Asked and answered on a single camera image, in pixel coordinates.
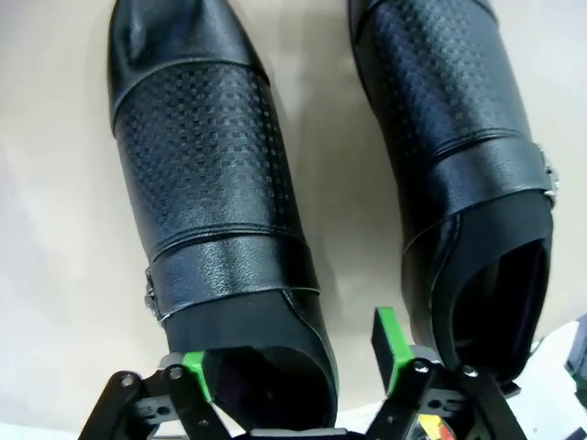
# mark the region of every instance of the silver screw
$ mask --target silver screw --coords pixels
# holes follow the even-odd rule
[[[428,365],[426,365],[421,360],[417,360],[416,362],[414,362],[414,369],[418,373],[428,373],[428,370],[429,370]]]
[[[182,376],[182,374],[183,374],[183,371],[181,368],[173,367],[171,369],[171,371],[169,372],[169,377],[172,378],[173,380],[177,380]]]
[[[120,381],[120,384],[126,388],[129,387],[130,385],[132,385],[132,383],[135,381],[135,378],[132,377],[132,375],[130,374],[126,374],[125,376],[122,377],[122,380]]]
[[[476,378],[477,376],[479,376],[477,370],[473,367],[470,367],[469,365],[465,365],[462,368],[462,372],[465,373],[465,376],[469,376],[470,378]]]

